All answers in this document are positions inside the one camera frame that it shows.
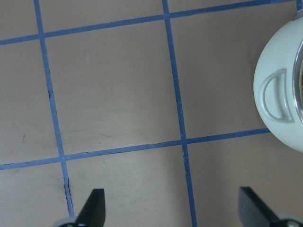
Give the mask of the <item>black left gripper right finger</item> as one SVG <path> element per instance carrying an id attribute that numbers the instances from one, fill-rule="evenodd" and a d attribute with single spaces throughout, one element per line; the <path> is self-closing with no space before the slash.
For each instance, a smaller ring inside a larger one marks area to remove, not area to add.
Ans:
<path id="1" fill-rule="evenodd" d="M 278 227 L 280 225 L 279 217 L 250 187 L 239 188 L 238 215 L 244 227 Z"/>

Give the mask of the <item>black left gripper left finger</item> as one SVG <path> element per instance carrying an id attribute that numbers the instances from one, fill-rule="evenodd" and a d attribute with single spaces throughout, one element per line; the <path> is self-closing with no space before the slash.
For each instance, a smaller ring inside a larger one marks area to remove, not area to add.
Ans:
<path id="1" fill-rule="evenodd" d="M 103 227 L 106 220 L 104 189 L 94 189 L 75 221 L 76 227 Z"/>

